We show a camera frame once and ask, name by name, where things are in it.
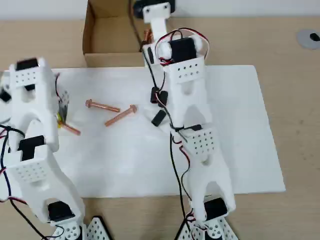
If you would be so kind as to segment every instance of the screw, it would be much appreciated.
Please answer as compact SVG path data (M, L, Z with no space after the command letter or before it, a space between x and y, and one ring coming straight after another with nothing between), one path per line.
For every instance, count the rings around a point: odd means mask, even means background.
M120 108L117 108L114 106L109 106L106 104L100 104L100 103L92 101L92 99L88 99L87 101L85 101L85 105L87 108L95 107L98 109L109 110L109 111L116 112L116 113L120 112Z
M118 114L114 118L108 120L104 125L106 127L114 124L115 122L119 121L120 119L124 118L125 116L129 115L130 113L136 113L137 107L135 105L130 105L130 108L125 110L124 112Z

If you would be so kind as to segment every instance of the bolt head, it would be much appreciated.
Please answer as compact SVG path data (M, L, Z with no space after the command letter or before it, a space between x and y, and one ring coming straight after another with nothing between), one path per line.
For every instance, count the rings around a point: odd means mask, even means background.
M85 101L85 106L87 108L91 108L91 104L92 104L92 99L89 99L89 100Z
M138 110L136 105L130 105L130 108L132 109L133 113L136 113L136 111Z

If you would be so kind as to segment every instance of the ventilation hole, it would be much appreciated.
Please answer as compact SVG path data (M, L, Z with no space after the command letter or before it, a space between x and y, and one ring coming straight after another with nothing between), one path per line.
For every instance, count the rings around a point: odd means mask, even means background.
M310 38L312 41L320 42L320 36L318 34L316 34L315 32L310 34Z

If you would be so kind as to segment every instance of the perforated white plate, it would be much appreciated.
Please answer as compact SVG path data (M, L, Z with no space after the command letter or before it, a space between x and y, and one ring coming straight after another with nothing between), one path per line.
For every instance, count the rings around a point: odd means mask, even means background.
M87 240L112 240L98 217L94 217L86 230Z

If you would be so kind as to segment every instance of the wire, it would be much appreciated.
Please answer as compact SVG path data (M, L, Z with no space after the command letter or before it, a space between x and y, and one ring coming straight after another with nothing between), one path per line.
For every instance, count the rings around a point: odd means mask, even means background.
M164 88L164 86L165 86L165 81L166 81L166 72L163 71L163 81L162 81L162 85L161 85L161 87L160 87L160 89L159 89L159 92L161 92L162 89Z
M41 240L43 239L48 239L48 238L51 238L51 239L56 239L56 238L60 238L64 233L65 233L65 229L62 227L62 226L58 226L58 225L55 225L57 228L60 228L62 229L62 233L58 236L45 236L46 238L41 238Z
M186 171L182 174L182 176L181 176L181 185L182 185L183 190L185 191L185 194L188 196L189 200L192 201L189 193L187 192L187 190L186 190L186 188L185 188L185 186L184 186L184 176L185 176L185 174L190 170L190 158L189 158L188 154L183 150L183 147L184 147L184 146L180 146L180 147L179 147L179 150L180 150L180 152L185 156L186 160L188 161L188 168L187 168L187 170L186 170Z
M10 127L10 126L4 126L4 125L1 125L1 124L0 124L0 127L6 129L6 131L7 131L6 136L5 136L5 138L4 138L4 141L3 141L3 144L2 144L2 150L1 150L1 156L0 156L0 165L1 165L1 168L3 169L3 168L5 168L5 167L4 167L4 155L5 155L6 144L7 144L8 138L9 138L9 132L10 132L10 131L14 131L14 132L20 133L23 137L25 137L25 134L24 134L22 131L20 131L20 130L18 130L18 129L15 129L15 128L12 128L12 127ZM8 196L12 197L11 186L10 186L10 182L9 182L9 179L8 179L8 176L7 176L6 171L3 171L3 175L4 175L5 182L6 182L6 185L7 185L7 188L8 188ZM24 215L24 213L16 206L16 204L14 203L14 201L16 201L16 199L10 199L10 203L11 203L11 205L13 206L13 208L21 215L21 217L23 217L23 219L30 225L30 227L31 227L42 239L47 239L47 238L32 224L32 222Z
M170 157L171 157L171 162L172 162L172 167L173 167L173 170L174 170L174 174L175 174L176 180L178 181L178 185L179 185L180 204L181 204L183 219L186 219L186 211L185 211L185 206L184 206L184 199L183 199L183 196L182 196L182 187L181 187L179 175L178 175L176 164L175 164L175 160L174 160L174 154L173 154L173 150L172 150L172 143L173 143L172 140L173 140L173 136L172 136L172 133L170 133ZM189 226L188 222L186 222L186 226L190 231L190 226Z
M60 99L60 102L62 102L62 98L59 96L59 93L58 93L58 86L57 86L57 82L58 82L58 78L60 76L60 72L58 72L56 75L55 75L55 82L54 82L54 86L55 86L55 94L58 96L58 98Z
M128 0L128 9L127 9L127 13L128 13L128 17L129 17L129 20L130 20L130 24L131 24L131 27L133 29L133 33L135 35L135 38L139 44L139 46L141 45L141 38L139 36L139 33L138 33L138 30L137 30L137 27L135 25L135 21L134 21L134 18L132 16L132 11L131 11L131 7L132 7L132 0ZM145 59L145 62L146 64L148 65L148 68L149 68L149 71L150 71L150 74L151 74L151 77L152 77L152 81L153 81L153 85L155 87L155 89L158 89L158 86L157 86L157 83L156 83L156 79L155 79L155 75L154 75L154 72L152 71L151 69L151 65L147 59L147 56L146 56L146 53L144 51L144 49L142 48L142 54L143 54L143 57Z

